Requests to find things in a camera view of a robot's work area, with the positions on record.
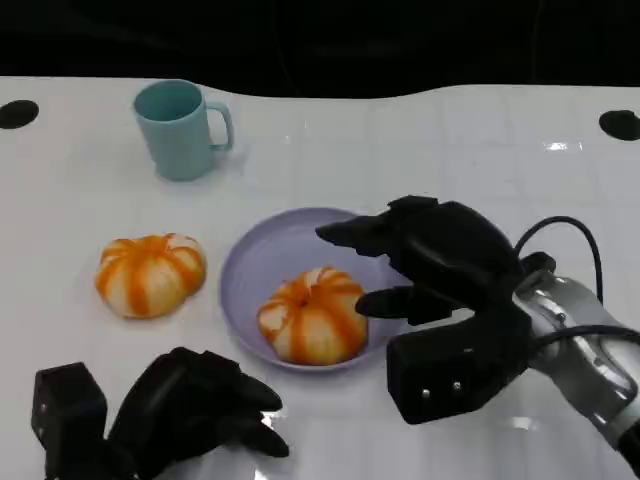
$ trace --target black cable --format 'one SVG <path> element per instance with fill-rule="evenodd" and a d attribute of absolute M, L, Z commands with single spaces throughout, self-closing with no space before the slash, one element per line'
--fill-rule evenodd
<path fill-rule="evenodd" d="M 549 333 L 533 340 L 527 358 L 532 358 L 540 353 L 543 348 L 546 348 L 559 340 L 585 337 L 589 335 L 604 335 L 609 338 L 620 338 L 621 340 L 626 340 L 640 345 L 640 333 L 630 328 L 619 327 L 616 325 L 579 325 L 577 327 L 556 330 L 553 333 Z"/>
<path fill-rule="evenodd" d="M 602 303 L 602 261 L 600 259 L 600 250 L 598 249 L 598 244 L 596 243 L 595 237 L 587 228 L 587 226 L 581 221 L 567 216 L 555 216 L 541 220 L 529 230 L 527 230 L 524 235 L 522 235 L 520 240 L 518 240 L 518 243 L 516 243 L 515 246 L 516 254 L 520 256 L 522 248 L 531 239 L 531 237 L 533 237 L 537 232 L 539 232 L 546 226 L 554 223 L 567 223 L 569 225 L 573 225 L 584 234 L 587 242 L 589 242 L 589 247 L 591 247 L 591 253 L 593 254 L 593 263 L 596 270 L 596 294 L 598 296 L 598 300 L 600 300 L 600 303 Z M 570 338 L 585 337 L 591 335 L 603 335 L 609 338 L 619 338 L 621 340 L 626 340 L 628 342 L 640 345 L 640 333 L 630 328 L 617 325 L 579 325 L 576 327 L 556 330 L 555 332 L 532 340 L 531 346 L 526 353 L 526 360 L 531 359 L 532 357 L 540 353 L 540 351 L 544 348 L 560 340 L 567 340 Z"/>
<path fill-rule="evenodd" d="M 531 239 L 531 237 L 533 237 L 538 231 L 554 223 L 567 223 L 569 225 L 573 225 L 582 232 L 582 234 L 587 239 L 587 242 L 589 242 L 589 247 L 591 247 L 591 253 L 593 254 L 593 265 L 596 270 L 596 295 L 598 297 L 598 300 L 600 300 L 600 303 L 603 303 L 602 261 L 600 260 L 600 250 L 598 249 L 598 244 L 596 243 L 596 239 L 591 233 L 591 230 L 589 230 L 587 226 L 580 220 L 576 220 L 573 217 L 560 215 L 555 217 L 548 217 L 544 220 L 539 221 L 529 230 L 524 232 L 524 235 L 522 235 L 520 240 L 518 240 L 518 243 L 516 243 L 515 246 L 516 255 L 520 256 L 522 247 L 524 247 L 525 243 L 527 243 Z"/>

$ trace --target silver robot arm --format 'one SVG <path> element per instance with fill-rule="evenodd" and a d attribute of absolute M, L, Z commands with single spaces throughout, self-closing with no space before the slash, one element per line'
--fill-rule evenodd
<path fill-rule="evenodd" d="M 532 319 L 536 338 L 579 325 L 623 327 L 594 293 L 570 278 L 541 271 L 513 295 Z M 623 338 L 585 336 L 545 347 L 530 362 L 626 458 L 640 463 L 640 346 Z"/>

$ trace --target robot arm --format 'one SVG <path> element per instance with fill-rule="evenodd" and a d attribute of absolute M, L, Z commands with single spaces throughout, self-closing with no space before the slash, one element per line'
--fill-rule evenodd
<path fill-rule="evenodd" d="M 523 242 L 512 247 L 468 207 L 421 197 L 389 207 L 317 230 L 361 255 L 388 255 L 414 284 L 369 293 L 356 309 L 413 325 L 461 307 L 474 311 L 460 323 L 389 343 L 388 389 L 403 418 L 416 424 L 477 410 L 534 368 L 640 477 L 640 334 L 617 322 L 588 288 L 556 276 L 545 253 L 519 259 Z M 597 250 L 594 258 L 599 263 Z"/>

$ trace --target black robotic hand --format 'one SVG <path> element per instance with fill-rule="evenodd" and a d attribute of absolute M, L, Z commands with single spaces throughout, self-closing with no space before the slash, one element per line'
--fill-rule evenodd
<path fill-rule="evenodd" d="M 286 443 L 261 422 L 262 411 L 281 408 L 280 397 L 237 363 L 176 348 L 158 357 L 132 387 L 109 441 L 129 452 L 142 480 L 223 443 L 286 457 Z"/>
<path fill-rule="evenodd" d="M 36 374 L 32 426 L 47 450 L 48 478 L 147 480 L 223 443 L 289 454 L 261 422 L 262 411 L 282 408 L 278 395 L 211 352 L 176 348 L 158 357 L 129 391 L 105 440 L 106 408 L 83 364 Z"/>
<path fill-rule="evenodd" d="M 414 284 L 371 292 L 356 310 L 412 325 L 468 308 L 453 325 L 401 335 L 387 347 L 387 383 L 400 413 L 421 423 L 482 407 L 526 368 L 531 320 L 512 302 L 528 271 L 555 262 L 543 253 L 520 261 L 486 218 L 456 202 L 404 197 L 378 216 L 326 225 L 320 238 L 360 255 L 387 255 Z"/>
<path fill-rule="evenodd" d="M 456 202 L 403 197 L 375 217 L 326 225 L 320 238 L 360 255 L 388 255 L 391 266 L 414 282 L 362 297 L 357 309 L 412 325 L 447 318 L 457 308 L 482 310 L 503 296 L 522 273 L 515 250 L 493 224 Z"/>

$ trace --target black circular marker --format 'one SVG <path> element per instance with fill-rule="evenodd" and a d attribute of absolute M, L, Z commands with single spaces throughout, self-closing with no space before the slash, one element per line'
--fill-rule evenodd
<path fill-rule="evenodd" d="M 628 142 L 640 139 L 640 119 L 631 110 L 612 110 L 600 115 L 600 128 L 610 137 Z"/>
<path fill-rule="evenodd" d="M 15 100 L 0 107 L 0 128 L 12 130 L 29 125 L 38 116 L 40 108 L 31 100 Z"/>

